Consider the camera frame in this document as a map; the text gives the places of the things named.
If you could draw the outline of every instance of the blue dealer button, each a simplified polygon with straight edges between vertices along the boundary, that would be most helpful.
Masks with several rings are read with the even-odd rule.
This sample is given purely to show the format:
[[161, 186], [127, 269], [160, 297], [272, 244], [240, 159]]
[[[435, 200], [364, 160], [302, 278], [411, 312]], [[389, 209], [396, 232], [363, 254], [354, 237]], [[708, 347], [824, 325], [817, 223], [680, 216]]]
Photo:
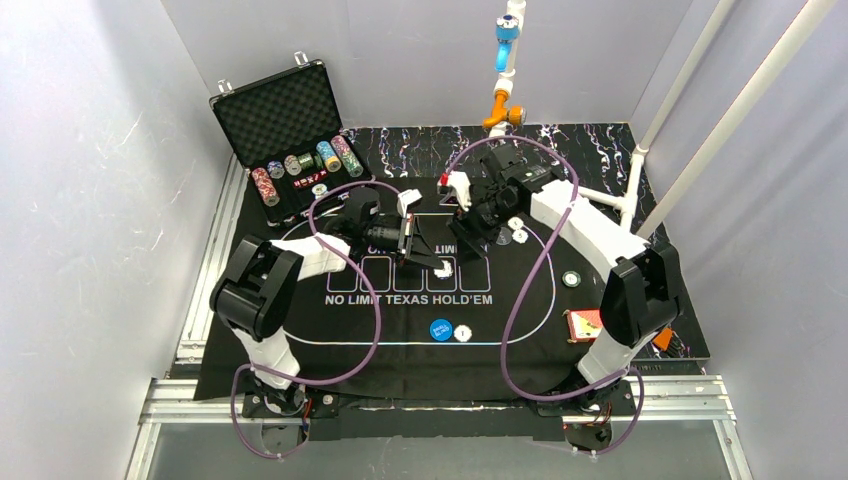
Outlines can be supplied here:
[[453, 325], [444, 318], [440, 318], [430, 324], [430, 335], [434, 340], [444, 342], [453, 335]]

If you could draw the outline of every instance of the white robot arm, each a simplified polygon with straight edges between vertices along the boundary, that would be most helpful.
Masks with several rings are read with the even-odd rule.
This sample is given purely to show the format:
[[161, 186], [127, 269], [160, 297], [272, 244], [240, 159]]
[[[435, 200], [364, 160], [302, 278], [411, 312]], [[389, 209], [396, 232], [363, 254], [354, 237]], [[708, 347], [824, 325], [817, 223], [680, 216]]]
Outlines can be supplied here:
[[468, 199], [449, 223], [460, 257], [485, 256], [487, 244], [519, 214], [553, 230], [570, 206], [559, 236], [607, 279], [600, 307], [604, 328], [578, 364], [583, 378], [577, 383], [593, 384], [626, 370], [636, 353], [680, 313], [683, 282], [677, 251], [669, 244], [649, 245], [621, 229], [586, 198], [578, 196], [572, 204], [573, 185], [564, 175], [524, 163], [511, 144], [491, 149], [480, 162], [487, 180], [475, 184], [465, 174], [451, 172], [441, 182], [457, 198]]
[[[344, 260], [318, 243], [316, 237], [345, 255], [350, 246], [331, 235], [299, 240], [262, 242], [248, 237], [233, 254], [218, 281], [211, 307], [244, 345], [250, 362], [297, 375], [300, 364], [291, 352], [283, 319], [300, 280], [344, 270]], [[285, 390], [291, 381], [257, 370], [256, 378]]]

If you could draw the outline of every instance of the poker table mat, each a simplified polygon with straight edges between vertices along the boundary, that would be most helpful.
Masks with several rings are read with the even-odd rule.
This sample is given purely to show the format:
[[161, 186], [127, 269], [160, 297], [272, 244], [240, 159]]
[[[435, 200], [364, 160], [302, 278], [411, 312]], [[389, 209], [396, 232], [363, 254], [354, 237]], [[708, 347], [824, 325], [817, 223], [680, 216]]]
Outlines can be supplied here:
[[[387, 179], [398, 189], [418, 188], [425, 195], [413, 211], [436, 253], [448, 261], [453, 274], [437, 277], [432, 270], [400, 267], [379, 252], [361, 265], [379, 295], [382, 314], [380, 346], [371, 362], [353, 378], [324, 390], [380, 398], [431, 400], [497, 400], [515, 397], [501, 377], [499, 346], [504, 325], [530, 269], [550, 236], [547, 227], [525, 218], [529, 239], [524, 244], [501, 235], [486, 259], [457, 265], [456, 240], [446, 226], [455, 207], [441, 206], [433, 178]], [[310, 235], [304, 222], [286, 231], [267, 226], [259, 200], [246, 192], [236, 226], [233, 248], [248, 234], [260, 238], [296, 239]], [[381, 191], [384, 209], [396, 203]], [[318, 228], [325, 219], [319, 219]], [[566, 287], [566, 271], [580, 274], [581, 283]], [[558, 241], [533, 280], [510, 337], [511, 376], [524, 390], [541, 393], [569, 374], [588, 349], [570, 343], [567, 309], [596, 308], [603, 280], [577, 251]], [[437, 341], [430, 332], [437, 319], [455, 329], [471, 330], [460, 342], [451, 336]], [[694, 315], [678, 319], [694, 322]], [[360, 278], [350, 268], [340, 273], [298, 282], [294, 302], [284, 322], [292, 352], [301, 365], [299, 376], [330, 378], [358, 364], [374, 336], [374, 307]], [[214, 319], [201, 365], [196, 400], [229, 395], [235, 369], [248, 361], [235, 335]]]

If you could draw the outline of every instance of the white poker chip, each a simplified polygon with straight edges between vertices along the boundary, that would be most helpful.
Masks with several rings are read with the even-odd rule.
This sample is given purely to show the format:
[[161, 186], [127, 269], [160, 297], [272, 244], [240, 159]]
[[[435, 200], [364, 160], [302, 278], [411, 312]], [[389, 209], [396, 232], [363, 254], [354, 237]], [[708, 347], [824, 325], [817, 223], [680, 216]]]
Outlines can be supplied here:
[[312, 187], [312, 194], [315, 195], [315, 198], [318, 198], [324, 195], [325, 193], [327, 193], [327, 186], [323, 183], [319, 183], [318, 185]]
[[512, 230], [521, 230], [524, 227], [524, 220], [518, 217], [512, 217], [506, 224]]
[[468, 325], [458, 325], [453, 329], [453, 337], [462, 343], [471, 340], [471, 329]]
[[436, 278], [450, 278], [453, 275], [453, 267], [451, 267], [450, 262], [442, 260], [442, 265], [444, 265], [444, 268], [433, 269], [433, 274], [436, 275]]
[[512, 232], [512, 239], [518, 243], [524, 243], [527, 241], [527, 232], [524, 230], [516, 230]]

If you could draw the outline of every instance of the white pipe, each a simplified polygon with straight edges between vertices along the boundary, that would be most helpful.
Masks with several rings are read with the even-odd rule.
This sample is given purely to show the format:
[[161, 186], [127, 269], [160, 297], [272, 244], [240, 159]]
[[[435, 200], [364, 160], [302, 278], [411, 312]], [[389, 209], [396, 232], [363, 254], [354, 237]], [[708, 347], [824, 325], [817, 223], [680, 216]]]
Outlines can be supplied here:
[[671, 113], [671, 109], [680, 98], [680, 93], [683, 92], [683, 88], [687, 83], [689, 83], [692, 73], [695, 71], [698, 64], [701, 63], [701, 58], [703, 58], [707, 48], [713, 42], [719, 28], [721, 28], [721, 25], [727, 18], [730, 10], [733, 9], [733, 5], [735, 3], [736, 0], [719, 0], [712, 15], [710, 15], [709, 20], [707, 20], [706, 25], [704, 25], [701, 35], [698, 36], [698, 40], [696, 40], [695, 45], [692, 46], [689, 56], [686, 57], [686, 60], [683, 62], [683, 66], [680, 67], [677, 77], [671, 84], [671, 88], [669, 88], [668, 93], [665, 94], [665, 98], [663, 99], [659, 110], [657, 110], [656, 115], [654, 115], [654, 119], [651, 120], [648, 130], [645, 132], [642, 140], [639, 141], [639, 147], [642, 150], [645, 150], [646, 153], [648, 149], [651, 148], [651, 143], [654, 142], [657, 132], [659, 132], [660, 128], [662, 128], [665, 120], [668, 118], [668, 114]]
[[609, 205], [609, 206], [615, 208], [616, 210], [621, 208], [621, 200], [623, 200], [623, 199], [620, 198], [620, 197], [613, 197], [612, 195], [609, 195], [609, 194], [606, 194], [606, 193], [603, 193], [603, 192], [599, 192], [597, 190], [592, 190], [591, 188], [586, 188], [586, 187], [579, 187], [578, 191], [580, 192], [580, 195], [588, 198], [589, 200], [591, 200], [593, 202], [598, 202], [598, 203], [603, 203], [604, 205]]
[[512, 41], [512, 47], [509, 50], [509, 57], [506, 60], [507, 73], [515, 73], [515, 52], [518, 50], [518, 40], [521, 39], [521, 34], [524, 33], [524, 11], [527, 9], [525, 0], [509, 0], [506, 2], [506, 13], [518, 19], [518, 38]]
[[748, 112], [756, 105], [792, 57], [798, 53], [801, 45], [827, 16], [834, 3], [836, 3], [836, 0], [807, 0], [807, 3], [804, 4], [789, 27], [783, 32], [769, 54], [757, 67], [748, 83], [733, 100], [730, 108], [724, 112], [713, 131], [710, 132], [707, 139], [689, 160], [686, 168], [669, 188], [668, 193], [660, 200], [660, 203], [645, 220], [644, 225], [636, 232], [637, 235], [647, 239], [665, 220], [668, 212], [677, 205], [683, 194], [697, 180], [704, 168], [715, 157], [715, 154], [742, 123]]
[[636, 214], [636, 204], [639, 202], [639, 180], [642, 177], [642, 165], [645, 164], [647, 150], [636, 146], [630, 157], [630, 176], [627, 177], [627, 191], [621, 199], [621, 228], [630, 231], [633, 216]]
[[[509, 57], [506, 61], [506, 70], [498, 73], [498, 80], [495, 82], [493, 94], [498, 90], [505, 90], [509, 97], [512, 97], [513, 77], [515, 77], [515, 53], [518, 51], [518, 39], [524, 30], [524, 11], [527, 9], [525, 0], [509, 0], [506, 2], [506, 13], [518, 19], [518, 38], [512, 41], [512, 47], [509, 50]], [[489, 130], [489, 138], [500, 137], [506, 135], [507, 122], [501, 122]]]
[[501, 135], [506, 135], [506, 126], [509, 125], [507, 122], [501, 122], [489, 130], [489, 138], [500, 137]]

